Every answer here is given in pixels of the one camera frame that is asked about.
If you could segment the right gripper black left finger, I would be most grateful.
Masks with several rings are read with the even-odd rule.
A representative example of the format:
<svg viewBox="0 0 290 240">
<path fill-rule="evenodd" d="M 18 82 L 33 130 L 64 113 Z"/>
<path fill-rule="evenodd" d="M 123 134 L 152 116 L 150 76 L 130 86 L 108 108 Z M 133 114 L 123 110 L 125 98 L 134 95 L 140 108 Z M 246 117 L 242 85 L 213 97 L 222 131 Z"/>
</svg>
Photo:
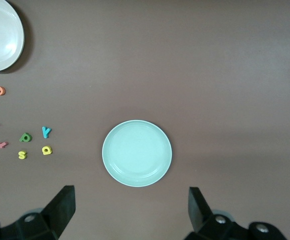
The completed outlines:
<svg viewBox="0 0 290 240">
<path fill-rule="evenodd" d="M 40 212 L 0 226 L 0 240 L 58 240 L 74 213 L 75 187 L 66 185 Z"/>
</svg>

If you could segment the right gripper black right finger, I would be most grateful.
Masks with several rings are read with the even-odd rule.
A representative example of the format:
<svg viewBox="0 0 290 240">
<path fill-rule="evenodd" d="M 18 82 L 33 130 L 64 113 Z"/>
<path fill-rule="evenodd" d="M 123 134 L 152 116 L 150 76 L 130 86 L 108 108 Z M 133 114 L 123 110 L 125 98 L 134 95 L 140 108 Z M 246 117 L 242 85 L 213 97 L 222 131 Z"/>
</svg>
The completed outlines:
<svg viewBox="0 0 290 240">
<path fill-rule="evenodd" d="M 198 187 L 188 192 L 188 215 L 193 231 L 187 240 L 285 240 L 274 225 L 255 221 L 244 228 L 222 213 L 213 213 Z"/>
</svg>

